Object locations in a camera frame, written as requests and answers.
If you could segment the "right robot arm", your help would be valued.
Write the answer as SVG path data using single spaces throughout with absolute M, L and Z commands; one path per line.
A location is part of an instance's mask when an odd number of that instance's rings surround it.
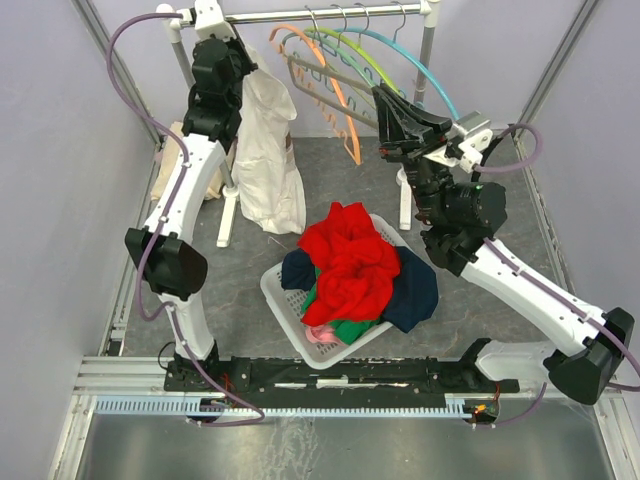
M 433 115 L 386 84 L 373 87 L 372 96 L 381 157 L 404 169 L 431 262 L 493 294 L 546 337 L 483 342 L 458 368 L 463 386 L 481 391 L 493 381 L 550 383 L 585 405 L 595 404 L 608 387 L 620 389 L 612 379 L 621 363 L 639 366 L 628 349 L 633 316 L 622 308 L 604 311 L 567 292 L 496 236 L 507 220 L 506 190 L 478 176 L 525 164 L 487 166 L 497 144 L 489 119 L 479 112 L 458 120 Z

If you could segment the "pink t shirt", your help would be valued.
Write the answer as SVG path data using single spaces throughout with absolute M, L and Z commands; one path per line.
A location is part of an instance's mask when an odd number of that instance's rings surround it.
M 340 344 L 340 339 L 335 335 L 335 330 L 330 325 L 321 325 L 317 327 L 307 326 L 305 335 L 312 344 Z

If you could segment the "mint green hanger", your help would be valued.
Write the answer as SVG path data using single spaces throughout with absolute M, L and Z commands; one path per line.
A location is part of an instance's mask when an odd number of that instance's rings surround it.
M 312 51 L 316 60 L 321 63 L 322 67 L 330 70 L 333 75 L 339 74 L 339 71 L 335 65 L 330 63 L 330 58 L 332 56 L 339 58 L 342 63 L 349 66 L 359 75 L 362 80 L 362 84 L 368 85 L 367 88 L 354 87 L 353 85 L 351 85 L 350 88 L 364 101 L 366 105 L 370 107 L 372 111 L 374 111 L 375 105 L 370 92 L 370 88 L 377 85 L 374 74 L 378 76 L 379 80 L 392 87 L 395 91 L 398 91 L 398 88 L 381 65 L 362 48 L 361 38 L 358 38 L 358 41 L 354 42 L 344 36 L 346 28 L 348 27 L 347 15 L 339 5 L 332 4 L 331 7 L 334 10 L 339 11 L 340 15 L 343 17 L 344 28 L 341 31 L 319 27 L 317 25 L 317 17 L 319 13 L 307 8 L 305 14 L 310 16 L 313 23 L 312 27 L 300 30 L 289 24 L 280 24 L 272 30 L 269 41 L 273 43 L 275 36 L 280 30 L 287 30 L 288 34 L 285 35 L 278 44 L 274 45 L 274 48 L 281 55 L 285 57 L 288 56 L 286 51 L 286 42 L 290 38 L 296 37 Z M 352 118 L 362 122 L 369 122 L 373 119 L 369 111 L 357 111 L 357 102 L 351 96 L 347 99 L 344 98 L 342 90 L 339 88 L 340 80 L 336 79 L 333 75 L 311 70 L 307 66 L 298 64 L 294 70 L 293 81 L 297 78 L 297 74 L 302 75 L 304 72 L 310 72 L 313 79 L 320 81 L 324 78 L 325 81 L 331 84 L 330 91 L 336 95 L 339 102 L 335 103 L 330 101 L 328 103 L 329 106 L 335 107 L 339 104 L 340 108 L 350 112 Z

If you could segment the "teal blue hanger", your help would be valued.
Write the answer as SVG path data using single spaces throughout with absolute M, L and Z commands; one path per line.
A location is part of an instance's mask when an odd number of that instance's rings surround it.
M 380 6 L 380 9 L 383 9 L 383 12 L 376 12 L 375 16 L 401 15 L 403 18 L 402 24 L 394 31 L 394 35 L 392 38 L 389 38 L 388 36 L 385 36 L 377 31 L 371 30 L 369 27 L 345 26 L 339 30 L 339 33 L 354 33 L 358 34 L 359 36 L 367 36 L 394 50 L 401 57 L 409 61 L 418 72 L 414 88 L 414 103 L 418 106 L 424 105 L 426 84 L 429 83 L 439 95 L 451 116 L 455 120 L 459 119 L 460 114 L 457 108 L 454 106 L 453 101 L 451 100 L 442 84 L 429 69 L 430 56 L 435 35 L 435 27 L 437 26 L 440 10 L 440 2 L 417 1 L 413 4 L 408 4 L 404 1 L 391 1 L 388 6 Z M 419 57 L 411 54 L 397 40 L 398 32 L 404 28 L 404 26 L 406 25 L 406 18 L 410 15 L 419 15 L 423 18 L 421 50 Z

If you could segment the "red t shirt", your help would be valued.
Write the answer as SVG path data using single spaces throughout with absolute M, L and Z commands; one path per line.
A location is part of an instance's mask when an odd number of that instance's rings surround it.
M 391 300 L 401 262 L 361 203 L 332 203 L 327 217 L 307 228 L 298 247 L 320 271 L 316 298 L 302 317 L 305 325 L 380 317 Z

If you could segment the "green t shirt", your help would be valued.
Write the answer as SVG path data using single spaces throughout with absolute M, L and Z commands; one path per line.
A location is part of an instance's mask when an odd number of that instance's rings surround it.
M 351 320 L 333 320 L 325 323 L 335 330 L 335 335 L 340 339 L 341 343 L 337 345 L 349 346 L 356 340 L 361 338 L 366 332 L 381 323 L 380 319 L 373 321 L 354 322 Z

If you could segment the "navy blue t shirt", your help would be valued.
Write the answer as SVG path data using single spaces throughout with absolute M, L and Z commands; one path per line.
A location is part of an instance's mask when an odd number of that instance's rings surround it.
M 381 322 L 389 322 L 403 333 L 432 317 L 439 301 L 434 270 L 408 247 L 396 246 L 401 272 L 393 280 L 392 297 L 381 314 Z M 307 292 L 302 312 L 315 301 L 316 280 L 321 271 L 301 249 L 288 253 L 282 264 L 281 287 Z

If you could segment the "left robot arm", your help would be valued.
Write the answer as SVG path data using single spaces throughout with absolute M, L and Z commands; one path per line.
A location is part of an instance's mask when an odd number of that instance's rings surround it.
M 176 165 L 155 210 L 144 226 L 125 235 L 137 268 L 137 281 L 147 284 L 166 311 L 176 354 L 191 361 L 187 379 L 209 390 L 221 378 L 215 361 L 216 342 L 204 315 L 201 289 L 208 263 L 191 244 L 195 222 L 209 183 L 225 162 L 241 124 L 242 83 L 256 64 L 238 39 L 210 38 L 196 44 Z

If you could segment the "yellow green hanger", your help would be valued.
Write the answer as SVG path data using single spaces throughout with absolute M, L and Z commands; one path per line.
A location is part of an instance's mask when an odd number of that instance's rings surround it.
M 369 31 L 371 17 L 369 8 L 361 2 L 356 2 L 354 7 L 361 9 L 366 18 L 365 28 L 358 32 L 358 38 L 355 41 L 345 37 L 348 29 L 347 19 L 344 19 L 341 31 L 313 26 L 306 28 L 304 33 L 317 44 L 318 49 L 325 55 L 326 67 L 332 72 L 340 72 L 338 67 L 331 63 L 331 58 L 335 57 L 354 70 L 369 86 L 384 82 L 402 98 L 406 98 L 406 93 L 393 81 L 391 74 L 384 69 L 372 53 L 362 46 L 362 37 Z

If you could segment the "white t shirt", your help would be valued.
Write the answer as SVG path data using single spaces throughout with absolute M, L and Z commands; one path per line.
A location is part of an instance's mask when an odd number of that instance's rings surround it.
M 242 83 L 241 125 L 232 178 L 243 216 L 265 232 L 301 234 L 306 228 L 303 181 L 288 141 L 297 110 L 287 87 L 251 46 L 257 69 Z

